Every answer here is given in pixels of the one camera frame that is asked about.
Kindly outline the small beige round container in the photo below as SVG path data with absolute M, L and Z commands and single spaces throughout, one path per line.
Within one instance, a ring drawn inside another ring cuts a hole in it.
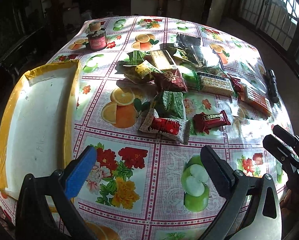
M 101 22 L 92 22 L 89 24 L 90 32 L 99 31 L 99 30 L 101 30 Z

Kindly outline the black flashlight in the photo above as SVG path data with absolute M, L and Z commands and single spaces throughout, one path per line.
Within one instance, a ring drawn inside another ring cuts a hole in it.
M 278 103 L 279 97 L 278 97 L 276 76 L 272 69 L 267 70 L 267 81 L 268 81 L 269 96 L 273 103 Z

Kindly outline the yellow white shallow box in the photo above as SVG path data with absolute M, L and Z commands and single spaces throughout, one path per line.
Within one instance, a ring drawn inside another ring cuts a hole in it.
M 79 60 L 25 72 L 0 124 L 0 191 L 18 199 L 24 177 L 51 175 L 73 158 L 72 130 L 81 78 Z

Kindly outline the light green snack bag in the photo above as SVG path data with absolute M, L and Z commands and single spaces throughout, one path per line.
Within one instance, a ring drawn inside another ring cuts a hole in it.
M 192 69 L 189 69 L 185 66 L 178 66 L 177 67 L 180 73 L 182 74 L 182 77 L 189 89 L 192 90 L 200 90 L 200 81 L 198 78 L 198 75 L 196 74 L 195 71 Z

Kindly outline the silver foil snack bag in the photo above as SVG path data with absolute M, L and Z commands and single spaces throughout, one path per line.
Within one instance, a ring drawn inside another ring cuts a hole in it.
M 220 58 L 211 48 L 191 45 L 188 51 L 188 60 L 199 72 L 217 75 L 222 71 Z

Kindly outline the green peas snack bag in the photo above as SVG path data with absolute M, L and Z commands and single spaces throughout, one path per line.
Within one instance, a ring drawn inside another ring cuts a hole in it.
M 161 117 L 186 119 L 182 92 L 160 92 L 153 100 L 153 108 Z

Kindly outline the floral fruit print tablecloth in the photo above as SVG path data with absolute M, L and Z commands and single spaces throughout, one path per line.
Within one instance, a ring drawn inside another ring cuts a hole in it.
M 256 47 L 166 17 L 90 20 L 17 81 L 0 124 L 0 218 L 20 239 L 276 239 L 291 132 Z

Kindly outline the red white wrapped snack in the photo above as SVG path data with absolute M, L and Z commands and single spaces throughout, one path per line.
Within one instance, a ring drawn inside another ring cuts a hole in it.
M 163 118 L 154 108 L 147 113 L 139 131 L 144 133 L 161 134 L 168 139 L 188 144 L 190 136 L 190 122 L 179 118 Z

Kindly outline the dark red gold snack bag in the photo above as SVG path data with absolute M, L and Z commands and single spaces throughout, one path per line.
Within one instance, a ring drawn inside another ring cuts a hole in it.
M 162 73 L 152 72 L 154 83 L 158 92 L 187 92 L 187 85 L 182 74 L 177 68 L 169 69 Z

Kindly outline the orange cracker pack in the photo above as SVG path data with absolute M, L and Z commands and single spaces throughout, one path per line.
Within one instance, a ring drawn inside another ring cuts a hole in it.
M 243 85 L 243 101 L 267 117 L 272 115 L 269 100 L 251 86 Z

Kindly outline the dark red chocolate bar wrapper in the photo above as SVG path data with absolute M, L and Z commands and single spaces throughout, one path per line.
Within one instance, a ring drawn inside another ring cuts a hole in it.
M 193 126 L 196 132 L 209 134 L 212 128 L 231 125 L 228 116 L 224 110 L 216 114 L 205 114 L 201 112 L 193 117 Z

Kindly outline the dark foil snack bag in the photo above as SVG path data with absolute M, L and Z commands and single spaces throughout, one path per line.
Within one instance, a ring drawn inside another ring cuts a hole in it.
M 200 47 L 201 39 L 185 34 L 177 34 L 174 46 L 181 49 L 191 49 L 192 47 Z

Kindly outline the green-edged cracker pack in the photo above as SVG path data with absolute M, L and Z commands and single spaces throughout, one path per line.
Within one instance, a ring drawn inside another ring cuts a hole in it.
M 166 71 L 176 66 L 174 59 L 167 50 L 152 50 L 150 55 L 154 65 L 161 71 Z
M 231 97 L 234 93 L 231 81 L 226 77 L 221 77 L 209 73 L 197 73 L 200 91 Z

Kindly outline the yellow green snack bag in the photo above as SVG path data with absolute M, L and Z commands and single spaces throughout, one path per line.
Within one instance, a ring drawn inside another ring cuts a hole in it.
M 123 65 L 124 76 L 136 84 L 148 83 L 154 80 L 153 73 L 162 74 L 162 71 L 147 60 L 137 65 Z

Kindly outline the pink labelled jar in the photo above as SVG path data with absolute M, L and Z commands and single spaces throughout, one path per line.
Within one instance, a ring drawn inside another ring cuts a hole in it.
M 103 50 L 107 46 L 106 32 L 104 29 L 90 32 L 88 35 L 89 46 L 92 50 Z

